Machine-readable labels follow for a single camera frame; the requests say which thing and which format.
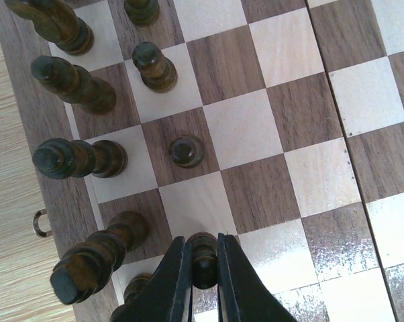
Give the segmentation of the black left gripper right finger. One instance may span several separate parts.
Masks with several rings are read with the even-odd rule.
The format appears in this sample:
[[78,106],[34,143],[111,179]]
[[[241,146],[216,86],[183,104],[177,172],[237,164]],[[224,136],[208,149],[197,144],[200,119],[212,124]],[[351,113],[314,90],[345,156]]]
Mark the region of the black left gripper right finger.
[[218,234],[219,321],[295,321],[269,292],[233,235]]

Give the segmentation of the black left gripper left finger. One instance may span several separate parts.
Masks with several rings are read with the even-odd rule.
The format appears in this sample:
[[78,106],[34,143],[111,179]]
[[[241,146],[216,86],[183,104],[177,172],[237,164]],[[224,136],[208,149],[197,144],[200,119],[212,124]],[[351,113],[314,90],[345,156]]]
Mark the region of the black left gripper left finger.
[[148,284],[129,304],[116,308],[111,321],[191,321],[191,246],[173,239]]

